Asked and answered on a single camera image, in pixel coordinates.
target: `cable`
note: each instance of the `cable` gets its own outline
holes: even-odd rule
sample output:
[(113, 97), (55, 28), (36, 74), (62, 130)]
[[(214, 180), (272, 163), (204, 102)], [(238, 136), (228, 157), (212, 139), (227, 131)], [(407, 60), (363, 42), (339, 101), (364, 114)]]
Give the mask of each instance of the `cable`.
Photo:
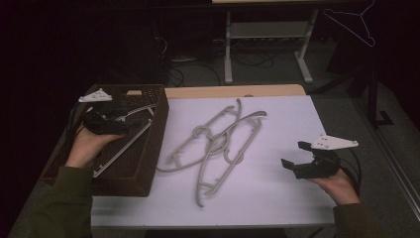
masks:
[(314, 238), (314, 237), (315, 237), (316, 235), (318, 235), (318, 234), (319, 234), (319, 232), (321, 232), (323, 229), (324, 229), (324, 227), (321, 227), (321, 228), (316, 229), (314, 232), (312, 232), (312, 233), (308, 236), (308, 238)]
[(182, 65), (176, 65), (175, 67), (183, 67), (183, 66), (202, 66), (202, 67), (206, 67), (206, 68), (208, 68), (208, 69), (210, 69), (211, 71), (213, 71), (214, 72), (214, 74), (216, 75), (216, 77), (217, 77), (217, 82), (218, 82), (218, 85), (219, 86), (221, 86), (222, 85), (222, 83), (221, 83), (221, 79), (220, 79), (220, 76), (219, 76), (219, 73), (217, 73), (217, 71), (213, 68), (213, 67), (211, 67), (211, 66), (208, 66), (208, 65), (206, 65), (206, 64), (201, 64), (201, 63), (195, 63), (195, 64), (182, 64)]
[(362, 184), (362, 166), (361, 161), (359, 160), (359, 157), (356, 155), (355, 151), (350, 149), (350, 152), (355, 157), (356, 163), (358, 164), (359, 174), (358, 174), (358, 184), (359, 186)]
[(70, 154), (71, 145), (73, 144), (73, 140), (75, 137), (71, 135), (73, 134), (72, 132), (73, 132), (74, 115), (75, 115), (75, 111), (77, 110), (78, 105), (80, 105), (80, 102), (77, 101), (76, 104), (73, 106), (73, 108), (70, 110), (68, 123), (65, 129), (65, 152), (66, 152), (67, 157)]
[[(175, 75), (173, 75), (173, 74), (172, 74), (172, 72), (171, 72), (171, 70), (175, 70), (175, 71), (177, 71), (177, 72), (180, 74), (181, 78), (176, 77)], [(176, 69), (176, 68), (170, 68), (170, 69), (169, 69), (169, 71), (168, 71), (168, 74), (169, 74), (171, 77), (173, 77), (173, 78), (175, 78), (175, 79), (179, 80), (179, 83), (174, 83), (174, 82), (172, 82), (172, 81), (169, 79), (169, 81), (171, 81), (175, 87), (179, 87), (180, 85), (185, 86), (185, 84), (184, 84), (184, 74), (182, 73), (182, 71), (181, 71), (181, 70)]]

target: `black cable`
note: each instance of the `black cable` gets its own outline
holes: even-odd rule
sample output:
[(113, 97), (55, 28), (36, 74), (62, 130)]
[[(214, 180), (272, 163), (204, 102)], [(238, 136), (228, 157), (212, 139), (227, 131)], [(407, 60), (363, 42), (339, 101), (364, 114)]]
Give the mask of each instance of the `black cable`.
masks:
[[(177, 71), (177, 72), (180, 74), (181, 78), (176, 77), (175, 75), (173, 75), (173, 74), (172, 74), (172, 72), (171, 72), (171, 70)], [(171, 77), (173, 77), (173, 78), (175, 78), (175, 79), (179, 80), (179, 83), (178, 83), (178, 84), (176, 84), (176, 83), (174, 83), (174, 82), (173, 82), (173, 85), (174, 85), (175, 87), (179, 87), (180, 85), (185, 86), (185, 84), (184, 84), (184, 74), (182, 73), (182, 71), (181, 71), (181, 70), (176, 69), (176, 68), (170, 68), (170, 69), (169, 69), (169, 71), (168, 71), (168, 73), (169, 73), (169, 75), (170, 75)]]
[(217, 77), (218, 85), (219, 85), (219, 86), (221, 86), (221, 85), (222, 85), (221, 80), (220, 80), (219, 73), (217, 73), (217, 71), (216, 71), (213, 67), (211, 67), (211, 66), (208, 66), (208, 65), (206, 65), (206, 64), (201, 64), (201, 63), (195, 63), (195, 64), (181, 64), (181, 65), (175, 65), (174, 67), (183, 67), (183, 66), (202, 66), (202, 67), (206, 67), (206, 68), (208, 68), (208, 69), (210, 69), (211, 71), (213, 71), (213, 72), (214, 72), (214, 74), (215, 74), (215, 75), (216, 75), (216, 77)]
[(352, 165), (352, 163), (350, 163), (349, 161), (345, 160), (345, 159), (341, 159), (343, 162), (345, 162), (350, 168), (352, 168), (353, 172), (356, 174), (356, 176), (358, 177), (358, 183), (359, 183), (359, 176), (360, 173), (358, 169), (356, 169), (356, 167), (354, 165)]
[(312, 232), (308, 238), (314, 238), (316, 235), (319, 234), (319, 232), (321, 232), (324, 229), (324, 227), (318, 228), (317, 230), (315, 230), (314, 232)]
[(359, 169), (359, 174), (358, 174), (358, 184), (359, 186), (361, 186), (362, 184), (362, 166), (361, 166), (361, 161), (359, 160), (359, 157), (356, 155), (355, 151), (350, 149), (350, 152), (353, 154), (353, 156), (355, 157), (356, 163), (358, 164), (358, 169)]
[(76, 104), (70, 110), (67, 126), (65, 128), (65, 152), (66, 152), (67, 157), (70, 154), (71, 145), (73, 144), (73, 140), (74, 140), (74, 136), (72, 136), (73, 131), (74, 131), (73, 123), (74, 123), (74, 115), (75, 115), (78, 105), (80, 105), (80, 102), (76, 102)]

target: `sleeve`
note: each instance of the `sleeve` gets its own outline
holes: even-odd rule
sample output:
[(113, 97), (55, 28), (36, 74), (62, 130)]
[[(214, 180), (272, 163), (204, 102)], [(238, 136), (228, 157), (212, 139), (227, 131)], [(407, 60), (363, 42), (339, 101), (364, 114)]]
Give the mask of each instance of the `sleeve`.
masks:
[(337, 238), (388, 237), (362, 203), (334, 207)]
[(61, 167), (54, 186), (39, 201), (31, 237), (90, 237), (93, 171)]

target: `table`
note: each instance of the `table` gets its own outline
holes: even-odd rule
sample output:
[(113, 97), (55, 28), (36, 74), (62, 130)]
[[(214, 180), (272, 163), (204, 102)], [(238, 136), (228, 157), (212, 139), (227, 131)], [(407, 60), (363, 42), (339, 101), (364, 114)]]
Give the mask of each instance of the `table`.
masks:
[[(238, 228), (334, 223), (332, 208), (335, 204), (328, 194), (315, 184), (295, 179), (292, 172), (281, 167), (280, 158), (296, 164), (309, 163), (311, 154), (299, 150), (297, 141), (311, 142), (325, 133), (311, 98), (304, 95), (301, 86), (194, 90), (213, 91), (213, 98), (193, 99), (193, 94), (185, 93), (193, 91), (188, 88), (166, 90), (170, 109), (158, 164), (162, 165), (165, 156), (191, 134), (195, 125), (226, 105), (236, 105), (238, 93), (243, 92), (254, 96), (241, 97), (243, 115), (256, 110), (268, 113), (245, 159), (235, 166), (216, 195), (203, 199), (204, 207), (194, 201), (197, 166), (173, 174), (157, 172), (149, 197), (94, 197), (93, 227)], [(262, 97), (265, 90), (268, 96)], [(240, 132), (238, 138), (246, 134)]]

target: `metal stand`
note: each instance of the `metal stand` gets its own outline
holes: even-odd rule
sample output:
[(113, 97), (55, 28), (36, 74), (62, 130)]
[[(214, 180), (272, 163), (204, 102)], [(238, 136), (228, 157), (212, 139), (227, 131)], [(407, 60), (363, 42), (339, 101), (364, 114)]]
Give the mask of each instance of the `metal stand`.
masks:
[(303, 46), (294, 54), (305, 82), (311, 83), (313, 81), (312, 76), (306, 66), (304, 57), (317, 15), (318, 9), (313, 10), (309, 22), (232, 23), (231, 12), (228, 12), (226, 20), (225, 83), (232, 84), (234, 82), (231, 63), (231, 39), (251, 38), (303, 38)]
[(306, 66), (304, 57), (305, 57), (306, 49), (308, 48), (309, 40), (311, 39), (311, 35), (315, 26), (315, 20), (316, 20), (317, 15), (318, 15), (318, 9), (315, 9), (312, 12), (312, 16), (311, 16), (311, 19), (309, 20), (309, 24), (306, 27), (305, 37), (303, 40), (303, 46), (300, 49), (300, 51), (294, 52), (294, 56), (296, 57), (297, 64), (299, 64), (300, 71), (302, 72), (303, 79), (305, 80), (306, 83), (312, 83), (313, 81), (311, 73), (309, 72), (308, 66)]

